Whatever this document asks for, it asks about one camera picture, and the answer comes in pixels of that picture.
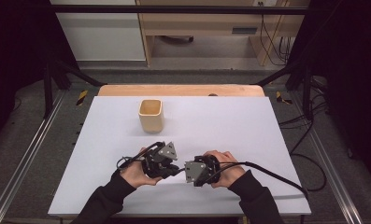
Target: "person's left hand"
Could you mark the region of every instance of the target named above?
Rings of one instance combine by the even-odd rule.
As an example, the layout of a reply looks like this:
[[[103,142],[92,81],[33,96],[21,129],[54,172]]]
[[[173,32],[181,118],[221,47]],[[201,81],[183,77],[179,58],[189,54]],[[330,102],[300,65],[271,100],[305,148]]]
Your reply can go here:
[[[136,189],[143,185],[155,186],[160,180],[162,180],[161,177],[147,177],[142,170],[141,161],[133,161],[126,169],[121,171],[121,177]]]

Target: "person's right hand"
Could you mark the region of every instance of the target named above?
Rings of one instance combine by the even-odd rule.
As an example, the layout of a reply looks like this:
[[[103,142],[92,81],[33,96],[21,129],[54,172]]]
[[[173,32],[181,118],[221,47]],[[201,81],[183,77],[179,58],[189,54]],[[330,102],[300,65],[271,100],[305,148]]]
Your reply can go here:
[[[215,156],[219,162],[237,162],[237,160],[232,156],[232,154],[228,151],[226,152],[219,152],[217,150],[212,150],[206,152],[203,156]],[[223,168],[227,165],[230,165],[230,163],[221,163],[220,167]],[[227,170],[224,170],[221,172],[220,180],[217,183],[212,183],[212,188],[217,187],[226,187],[229,188],[239,177],[241,177],[243,174],[245,174],[246,171],[244,171],[243,167],[240,165],[231,167]]]

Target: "forearm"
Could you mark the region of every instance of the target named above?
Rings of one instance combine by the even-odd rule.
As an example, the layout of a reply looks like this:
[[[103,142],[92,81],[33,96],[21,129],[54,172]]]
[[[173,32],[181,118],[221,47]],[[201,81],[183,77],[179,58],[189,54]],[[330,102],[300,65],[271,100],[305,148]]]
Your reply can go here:
[[[123,209],[123,199],[135,190],[120,175],[115,176],[104,187],[94,191],[77,218],[71,223],[104,223]]]
[[[251,171],[239,177],[229,190],[240,196],[240,207],[251,223],[284,223],[270,190],[263,187]]]

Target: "white tabletop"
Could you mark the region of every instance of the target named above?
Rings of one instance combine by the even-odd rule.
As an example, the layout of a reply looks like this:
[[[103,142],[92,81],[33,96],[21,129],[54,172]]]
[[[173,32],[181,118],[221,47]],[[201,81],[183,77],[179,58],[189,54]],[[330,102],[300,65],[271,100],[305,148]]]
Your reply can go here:
[[[161,133],[142,131],[139,104],[160,99],[164,104]],[[122,156],[157,141],[173,142],[178,160],[206,151],[231,151],[238,161],[250,161],[300,183],[267,97],[97,96],[79,135],[49,214],[76,215],[98,186],[104,186]],[[270,188],[282,215],[310,214],[303,194],[269,175],[251,169]],[[239,198],[230,190],[187,184],[185,173],[170,176],[156,187],[143,186],[124,200],[121,216],[239,216]]]

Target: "yellow square cup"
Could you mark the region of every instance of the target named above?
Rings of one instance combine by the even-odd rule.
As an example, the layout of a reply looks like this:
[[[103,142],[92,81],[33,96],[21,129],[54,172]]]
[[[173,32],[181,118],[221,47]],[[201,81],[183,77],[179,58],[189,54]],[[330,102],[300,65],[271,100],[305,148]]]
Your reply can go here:
[[[163,103],[161,100],[143,100],[139,107],[139,120],[146,133],[159,133],[164,127]]]

